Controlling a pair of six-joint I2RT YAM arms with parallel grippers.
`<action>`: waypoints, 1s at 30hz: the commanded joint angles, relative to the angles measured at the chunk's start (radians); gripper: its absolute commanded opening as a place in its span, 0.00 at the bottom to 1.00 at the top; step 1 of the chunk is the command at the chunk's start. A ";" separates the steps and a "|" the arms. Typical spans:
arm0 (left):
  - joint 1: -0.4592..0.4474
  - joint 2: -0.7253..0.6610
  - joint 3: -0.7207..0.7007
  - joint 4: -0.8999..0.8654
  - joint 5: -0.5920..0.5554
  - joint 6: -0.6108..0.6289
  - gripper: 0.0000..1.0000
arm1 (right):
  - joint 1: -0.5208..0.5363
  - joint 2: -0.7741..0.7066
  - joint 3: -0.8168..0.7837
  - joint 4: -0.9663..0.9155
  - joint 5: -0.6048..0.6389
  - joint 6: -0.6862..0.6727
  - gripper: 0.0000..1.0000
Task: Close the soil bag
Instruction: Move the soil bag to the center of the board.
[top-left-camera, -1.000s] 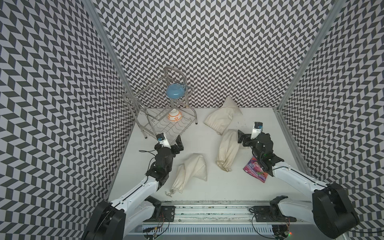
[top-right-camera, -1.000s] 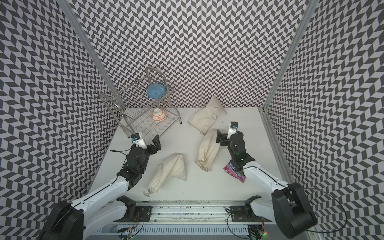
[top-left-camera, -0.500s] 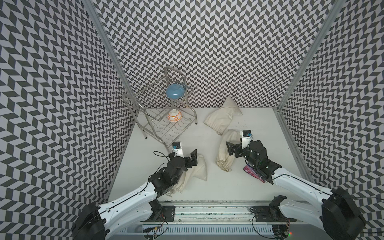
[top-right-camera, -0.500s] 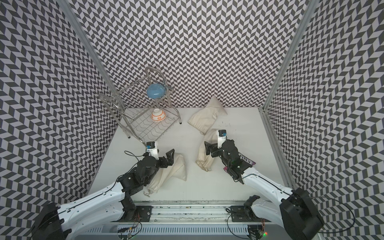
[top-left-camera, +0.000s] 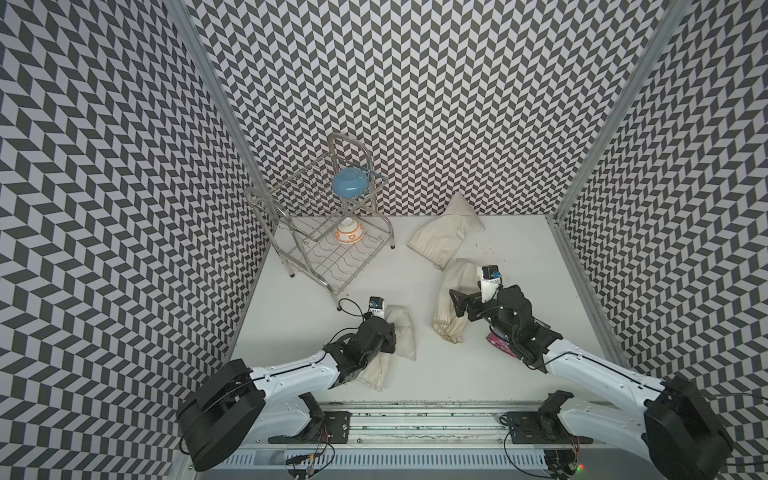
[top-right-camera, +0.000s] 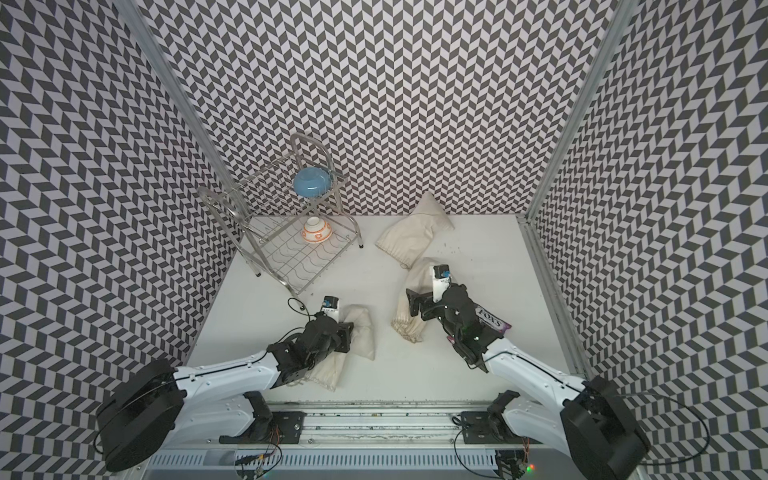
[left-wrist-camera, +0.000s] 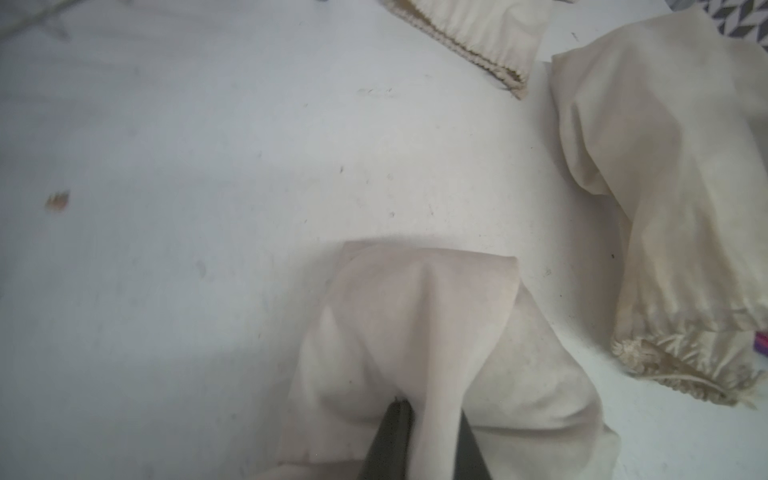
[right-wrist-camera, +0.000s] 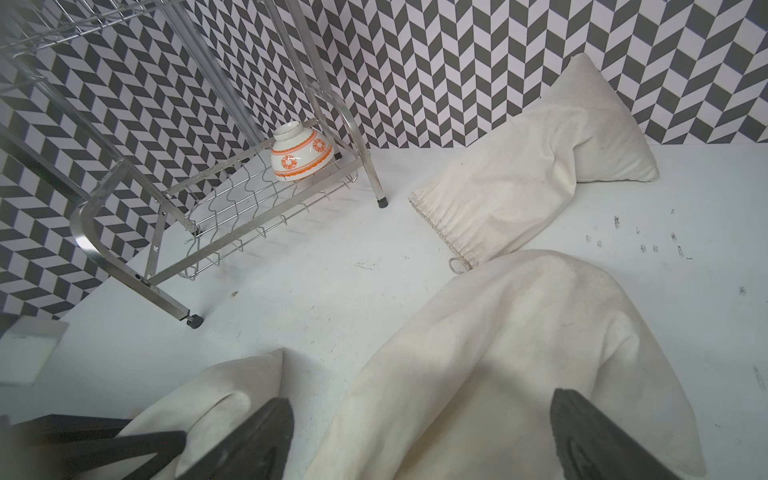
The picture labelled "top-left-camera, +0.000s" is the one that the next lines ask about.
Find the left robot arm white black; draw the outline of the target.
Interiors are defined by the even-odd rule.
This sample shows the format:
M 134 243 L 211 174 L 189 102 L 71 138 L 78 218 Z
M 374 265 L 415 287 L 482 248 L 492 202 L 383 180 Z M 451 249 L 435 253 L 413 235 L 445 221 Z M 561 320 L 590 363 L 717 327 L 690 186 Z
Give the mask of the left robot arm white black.
M 367 313 L 358 327 L 307 358 L 270 367 L 232 360 L 178 408 L 185 454 L 204 472 L 243 444 L 321 443 L 327 424 L 313 394 L 357 379 L 379 355 L 395 350 L 395 326 Z

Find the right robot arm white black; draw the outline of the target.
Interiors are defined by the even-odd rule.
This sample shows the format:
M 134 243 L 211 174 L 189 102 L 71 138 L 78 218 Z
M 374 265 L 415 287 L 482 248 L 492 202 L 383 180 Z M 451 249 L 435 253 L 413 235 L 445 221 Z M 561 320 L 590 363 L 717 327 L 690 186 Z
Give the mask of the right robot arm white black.
M 519 286 L 492 293 L 449 292 L 458 317 L 488 323 L 492 336 L 527 368 L 587 388 L 597 405 L 572 393 L 550 394 L 538 410 L 542 433 L 563 432 L 618 447 L 649 461 L 667 479 L 714 479 L 734 442 L 695 383 L 661 380 L 580 348 L 537 320 Z

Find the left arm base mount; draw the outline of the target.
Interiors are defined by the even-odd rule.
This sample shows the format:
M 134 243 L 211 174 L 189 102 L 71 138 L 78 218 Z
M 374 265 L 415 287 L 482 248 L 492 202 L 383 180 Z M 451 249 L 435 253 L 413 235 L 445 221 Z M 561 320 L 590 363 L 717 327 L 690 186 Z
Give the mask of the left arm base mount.
M 349 411 L 325 411 L 311 393 L 291 400 L 278 410 L 278 426 L 267 436 L 270 444 L 346 444 L 350 433 Z

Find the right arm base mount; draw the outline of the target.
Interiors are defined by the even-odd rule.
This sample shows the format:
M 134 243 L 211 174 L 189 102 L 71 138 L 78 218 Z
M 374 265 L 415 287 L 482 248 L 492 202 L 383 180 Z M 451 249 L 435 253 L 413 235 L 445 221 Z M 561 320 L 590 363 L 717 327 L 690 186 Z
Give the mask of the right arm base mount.
M 562 405 L 573 397 L 571 392 L 557 390 L 550 393 L 536 411 L 509 411 L 499 417 L 499 423 L 508 429 L 513 444 L 593 444 L 592 438 L 576 436 L 568 431 L 558 417 Z

